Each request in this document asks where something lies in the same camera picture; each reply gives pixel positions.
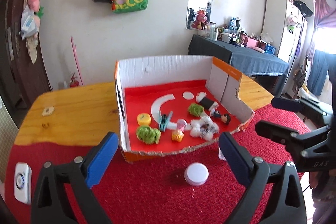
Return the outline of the side table blue cloth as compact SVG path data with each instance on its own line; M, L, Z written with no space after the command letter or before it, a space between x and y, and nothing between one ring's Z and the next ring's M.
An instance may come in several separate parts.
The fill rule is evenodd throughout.
M188 54L221 59L246 76L254 77L258 84L276 97L282 94L289 74L289 64L274 55L215 42L200 35L192 37Z

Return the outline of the white round container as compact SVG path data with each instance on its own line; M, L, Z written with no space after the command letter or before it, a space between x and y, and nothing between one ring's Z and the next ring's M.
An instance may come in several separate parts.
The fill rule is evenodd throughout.
M194 162L186 168L184 178L192 186L201 186L209 178L209 170L204 164Z

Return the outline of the black white cloth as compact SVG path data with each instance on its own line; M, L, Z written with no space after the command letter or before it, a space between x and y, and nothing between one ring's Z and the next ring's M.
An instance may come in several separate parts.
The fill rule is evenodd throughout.
M208 98L205 92L199 92L196 96L196 102L208 111L216 110L219 104Z

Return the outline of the white fluffy star plush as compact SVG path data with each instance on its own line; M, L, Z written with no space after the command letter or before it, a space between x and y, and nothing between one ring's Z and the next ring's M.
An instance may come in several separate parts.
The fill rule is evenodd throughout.
M209 116L203 116L199 120L192 120L190 125L192 127L190 135L193 138L211 141L214 135L219 133L219 126Z

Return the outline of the dark wooden door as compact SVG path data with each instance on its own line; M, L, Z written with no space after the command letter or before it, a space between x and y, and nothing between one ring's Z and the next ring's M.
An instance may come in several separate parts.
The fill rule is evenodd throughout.
M37 59L32 61L29 56L26 39L21 37L21 16L26 0L1 0L1 42L13 81L19 95L27 107L43 93L51 91L51 86L42 58L41 46L37 46Z

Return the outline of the teal plastic clip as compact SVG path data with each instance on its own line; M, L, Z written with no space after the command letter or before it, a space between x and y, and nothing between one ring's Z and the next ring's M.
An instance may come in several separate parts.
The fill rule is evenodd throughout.
M167 129L167 125L170 122L173 112L169 112L168 115L166 114L161 114L161 111L159 111L159 120L158 120L158 129L160 132L165 132Z

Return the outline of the orange cardboard box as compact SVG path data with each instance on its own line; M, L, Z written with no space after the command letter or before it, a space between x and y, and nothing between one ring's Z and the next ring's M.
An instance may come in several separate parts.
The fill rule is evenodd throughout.
M127 162L152 157L188 153L217 141L221 132L243 131L254 118L254 111L239 98L242 74L224 61L211 56L154 56L119 60L116 62L114 80L120 115L120 148ZM196 102L199 92L216 101L221 114L229 114L231 121L224 124L220 118L210 116L204 109L200 117L188 111ZM173 116L159 144L145 144L138 140L137 116L151 115L151 128L158 129L159 111ZM209 116L219 126L219 133L211 141L193 138L190 122ZM177 120L184 119L187 126L181 142L172 141L172 131Z

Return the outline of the pink plush toy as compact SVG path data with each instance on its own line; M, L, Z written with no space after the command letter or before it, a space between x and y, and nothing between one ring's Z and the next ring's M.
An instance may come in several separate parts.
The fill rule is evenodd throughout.
M205 10L199 10L195 20L193 21L191 28L197 30L204 30L207 23L207 17Z

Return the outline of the pink plush on door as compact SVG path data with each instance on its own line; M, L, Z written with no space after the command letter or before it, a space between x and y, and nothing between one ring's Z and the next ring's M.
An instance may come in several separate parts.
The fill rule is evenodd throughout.
M38 16L41 8L40 0L27 0L29 7L29 30L34 38L38 37L39 28L41 26L41 19Z

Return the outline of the blue black figurine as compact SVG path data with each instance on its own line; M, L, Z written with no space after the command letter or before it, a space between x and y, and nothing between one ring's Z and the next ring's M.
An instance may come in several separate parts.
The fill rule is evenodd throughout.
M229 114L221 114L218 110L215 110L215 109L212 109L210 111L210 116L211 117L214 117L214 118L220 118L221 121L224 123L224 124L229 124L230 121L231 121L231 117Z

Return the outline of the pink yellow doll figure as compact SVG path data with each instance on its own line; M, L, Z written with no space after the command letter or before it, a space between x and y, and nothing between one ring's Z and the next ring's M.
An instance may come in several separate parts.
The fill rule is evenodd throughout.
M184 119L177 120L177 127L172 131L171 140L181 142L184 137L184 130L187 126L187 122Z

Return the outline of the white wardrobe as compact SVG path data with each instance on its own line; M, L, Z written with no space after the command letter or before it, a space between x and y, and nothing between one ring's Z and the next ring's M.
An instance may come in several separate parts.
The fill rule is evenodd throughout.
M307 21L289 0L266 0L262 32L272 39L275 55L288 64L295 61L298 45L305 38Z

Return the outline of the red knitted table mat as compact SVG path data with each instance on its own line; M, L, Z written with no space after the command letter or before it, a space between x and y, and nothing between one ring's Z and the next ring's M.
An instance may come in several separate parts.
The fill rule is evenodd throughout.
M283 165L291 156L284 146L262 138L254 131L259 120L294 128L299 133L309 128L292 112L266 105L243 132L233 134L236 141L253 156ZM39 171L46 161L64 164L84 156L91 147L64 146L54 143L14 145L5 179L5 202L19 223L30 223L31 207L14 197L14 171L17 162L32 169L31 193ZM128 163L118 150L100 184L92 192L113 223L223 223L244 193L226 161L220 160L218 144L191 153L157 157ZM204 164L209 178L201 186L191 186L184 178L193 162Z

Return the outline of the yellow round cap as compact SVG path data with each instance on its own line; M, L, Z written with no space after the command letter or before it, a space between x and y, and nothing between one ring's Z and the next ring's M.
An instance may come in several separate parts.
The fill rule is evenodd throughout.
M149 126L151 124L151 115L148 113L138 114L137 123L139 126Z

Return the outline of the white phone device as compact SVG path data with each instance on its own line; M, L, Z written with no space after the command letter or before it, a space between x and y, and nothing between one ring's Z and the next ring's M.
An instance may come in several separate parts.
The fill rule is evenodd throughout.
M17 201L31 204L31 167L25 162L17 162L14 174L14 197Z

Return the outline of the green scrunchie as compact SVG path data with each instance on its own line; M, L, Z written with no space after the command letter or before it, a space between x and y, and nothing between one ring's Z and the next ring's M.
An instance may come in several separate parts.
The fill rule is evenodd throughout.
M197 104L197 103L191 103L188 107L187 111L195 117L200 117L201 114L204 112L204 107Z
M159 129L151 128L147 125L139 126L135 133L138 140L144 142L145 144L159 144L159 140L161 138L161 132Z

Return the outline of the small cream tag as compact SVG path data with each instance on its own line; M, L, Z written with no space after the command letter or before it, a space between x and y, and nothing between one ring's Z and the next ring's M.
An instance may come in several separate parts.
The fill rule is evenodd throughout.
M43 117L49 116L49 115L53 114L54 111L55 111L55 108L53 106L45 107L43 109L42 116Z

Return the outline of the pink stick by wall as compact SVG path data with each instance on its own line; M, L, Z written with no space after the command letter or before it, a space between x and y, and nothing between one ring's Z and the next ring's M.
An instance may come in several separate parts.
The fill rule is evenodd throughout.
M80 64L79 64L79 60L78 60L78 56L77 56L77 52L76 52L76 45L74 43L74 38L72 36L71 36L71 46L72 46L72 52L73 52L73 56L74 56L74 60L75 60L75 64L76 64L76 69L77 69L79 80L80 80L80 85L84 86L83 77L82 77L81 69L80 69Z

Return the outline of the clear small plastic box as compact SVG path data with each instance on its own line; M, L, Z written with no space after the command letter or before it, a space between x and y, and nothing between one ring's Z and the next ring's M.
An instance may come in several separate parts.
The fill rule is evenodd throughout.
M224 155L223 155L223 153L221 151L221 148L219 148L218 151L219 151L219 155L218 155L219 159L223 160L223 161L226 161L226 158L224 157Z

